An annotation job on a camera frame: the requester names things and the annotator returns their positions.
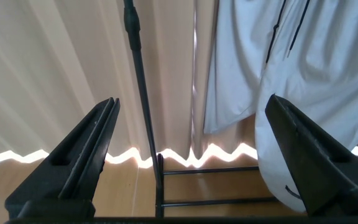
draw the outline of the metal pole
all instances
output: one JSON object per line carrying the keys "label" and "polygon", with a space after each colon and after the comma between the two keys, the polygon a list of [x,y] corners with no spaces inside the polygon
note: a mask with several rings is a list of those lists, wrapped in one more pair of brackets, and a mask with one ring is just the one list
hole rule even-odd
{"label": "metal pole", "polygon": [[155,151],[154,134],[152,126],[152,118],[150,116],[149,99],[147,97],[147,87],[144,78],[144,68],[142,60],[142,46],[140,44],[140,23],[137,16],[136,8],[132,0],[124,0],[124,24],[128,33],[129,45],[131,46],[132,56],[137,78],[137,86],[139,88],[140,100],[142,102],[144,122],[146,125],[147,137],[149,139],[150,154],[153,160],[154,176],[157,188],[162,187],[161,173],[158,170],[157,152]]}

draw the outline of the wooden floor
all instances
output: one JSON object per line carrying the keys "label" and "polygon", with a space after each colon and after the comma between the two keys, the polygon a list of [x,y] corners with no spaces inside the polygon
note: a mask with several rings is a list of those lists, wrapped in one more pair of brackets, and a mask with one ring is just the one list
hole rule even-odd
{"label": "wooden floor", "polygon": [[[5,198],[39,165],[40,161],[21,164],[13,160],[0,162],[0,223],[8,219]],[[253,166],[256,161],[241,156],[227,163],[210,158],[203,168]],[[192,169],[174,160],[165,160],[166,170]],[[166,200],[208,200],[240,197],[268,197],[271,193],[258,171],[217,174],[174,175],[165,178]],[[122,164],[104,166],[93,203],[97,217],[153,217],[155,180],[151,168],[138,168],[130,159]],[[282,216],[297,214],[280,202],[246,205],[209,205],[166,208],[166,217],[183,216]]]}

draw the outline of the wavy light strip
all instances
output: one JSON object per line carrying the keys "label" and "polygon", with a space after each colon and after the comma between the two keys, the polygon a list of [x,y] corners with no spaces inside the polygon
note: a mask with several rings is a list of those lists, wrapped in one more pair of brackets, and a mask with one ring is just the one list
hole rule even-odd
{"label": "wavy light strip", "polygon": [[[358,156],[358,146],[356,146],[352,150],[352,153]],[[218,147],[215,144],[210,144],[207,150],[205,151],[205,153],[203,154],[203,156],[201,157],[201,159],[197,159],[195,157],[192,149],[190,149],[190,155],[187,160],[179,156],[175,151],[171,149],[165,149],[164,151],[161,152],[161,154],[164,158],[172,158],[177,162],[181,163],[182,165],[184,165],[185,167],[194,166],[195,168],[201,167],[212,156],[216,156],[225,162],[231,162],[234,159],[238,158],[241,154],[246,154],[256,160],[258,159],[257,151],[254,148],[244,143],[240,144],[239,147],[232,154],[223,151],[220,147]],[[35,151],[31,154],[28,154],[24,157],[12,151],[6,151],[0,153],[0,162],[6,159],[14,159],[22,163],[31,163],[39,159],[45,159],[48,155],[49,154],[42,149]],[[134,147],[128,149],[126,152],[116,157],[107,154],[106,160],[111,164],[120,164],[132,157],[135,158],[140,168],[149,168],[153,165],[151,157],[143,161],[142,158],[140,157],[139,151]]]}

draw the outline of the black metal bar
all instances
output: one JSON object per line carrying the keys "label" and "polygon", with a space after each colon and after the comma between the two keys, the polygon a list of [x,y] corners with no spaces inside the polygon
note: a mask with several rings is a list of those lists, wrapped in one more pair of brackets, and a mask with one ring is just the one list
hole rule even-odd
{"label": "black metal bar", "polygon": [[155,188],[155,217],[163,218],[164,217],[164,207],[162,204],[164,203],[164,158],[161,154],[157,156],[157,167],[158,167],[158,174],[161,178],[161,187]]}
{"label": "black metal bar", "polygon": [[173,171],[165,171],[164,175],[207,174],[207,173],[215,173],[215,172],[235,172],[235,171],[251,171],[251,170],[259,170],[259,166],[230,167],[230,168],[219,168],[219,169],[199,169],[199,170],[173,170]]}
{"label": "black metal bar", "polygon": [[231,203],[258,203],[258,202],[277,202],[275,197],[263,198],[241,198],[241,199],[224,199],[224,200],[205,200],[193,202],[165,202],[163,207],[181,207],[181,206],[199,206],[199,205],[221,205]]}
{"label": "black metal bar", "polygon": [[156,186],[158,188],[161,188],[162,175],[158,172],[158,168],[157,168],[157,152],[155,150],[149,98],[147,96],[146,80],[144,77],[144,68],[143,68],[143,60],[142,60],[142,52],[141,52],[142,46],[140,44],[140,35],[139,35],[139,31],[140,31],[139,17],[137,16],[136,8],[134,7],[134,3],[132,0],[124,0],[124,5],[125,5],[124,8],[125,30],[128,33],[129,44],[131,46],[132,56],[134,58],[137,86],[139,88],[140,101],[142,102],[144,122],[146,125],[147,137],[149,139],[150,154],[153,160],[153,169],[154,169]]}

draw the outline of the drawstring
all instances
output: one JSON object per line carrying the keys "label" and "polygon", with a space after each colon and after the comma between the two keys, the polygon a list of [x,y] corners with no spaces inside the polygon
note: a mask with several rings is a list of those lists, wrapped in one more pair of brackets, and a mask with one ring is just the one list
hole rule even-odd
{"label": "drawstring", "polygon": [[298,25],[298,27],[296,28],[295,35],[293,36],[292,43],[291,43],[291,47],[290,47],[290,51],[288,52],[288,56],[290,55],[290,52],[291,52],[292,47],[293,47],[293,44],[295,43],[296,37],[297,37],[297,35],[298,35],[299,29],[301,28],[301,25],[302,25],[302,22],[303,22],[303,18],[305,17],[306,11],[308,10],[309,2],[310,2],[310,0],[307,0],[306,5],[305,5],[305,8],[303,9],[301,21],[299,21],[299,25]]}
{"label": "drawstring", "polygon": [[283,10],[284,10],[284,6],[285,6],[285,2],[287,0],[284,0],[282,6],[281,6],[281,10],[280,13],[278,15],[278,19],[277,19],[277,23],[273,26],[273,36],[272,36],[272,40],[270,41],[270,45],[268,47],[268,51],[267,51],[267,56],[266,56],[266,63],[269,61],[269,57],[270,57],[270,52],[272,51],[272,46],[273,46],[273,42],[274,42],[274,38],[276,36],[276,31],[278,26],[280,25],[280,20],[281,20],[281,15],[283,14]]}

